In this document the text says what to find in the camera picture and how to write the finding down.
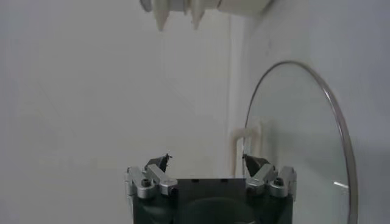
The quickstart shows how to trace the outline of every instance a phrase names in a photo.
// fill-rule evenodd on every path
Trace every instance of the glass pot lid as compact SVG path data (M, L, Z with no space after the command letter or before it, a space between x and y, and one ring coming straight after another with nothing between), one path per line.
M246 127L260 128L261 157L297 171L293 223L355 224L355 160L340 107L328 85L296 61L275 64L251 98ZM250 140L244 153L251 154Z

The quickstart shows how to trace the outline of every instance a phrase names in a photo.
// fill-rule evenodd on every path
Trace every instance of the metal bracket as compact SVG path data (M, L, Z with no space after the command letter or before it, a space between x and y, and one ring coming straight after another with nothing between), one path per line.
M156 194L156 185L153 181L146 178L138 167L130 167L125 175L126 194L134 195L138 198L152 198Z
M146 167L146 175L151 177L156 184L160 186L161 194L169 196L174 193L177 186L177 180L168 177L155 164L151 164Z
M274 197L284 198L291 194L294 201L297 190L297 173L294 168L284 166L278 177L269 184L270 194Z
M260 195L264 192L266 184L276 177L277 171L270 164L264 164L261 169L251 178L245 180L248 193Z

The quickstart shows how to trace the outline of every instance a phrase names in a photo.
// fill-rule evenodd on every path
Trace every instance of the white backdrop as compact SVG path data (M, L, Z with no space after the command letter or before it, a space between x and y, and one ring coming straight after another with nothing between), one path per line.
M131 223L122 173L170 152L212 177L224 150L229 20L133 0L0 1L0 223Z

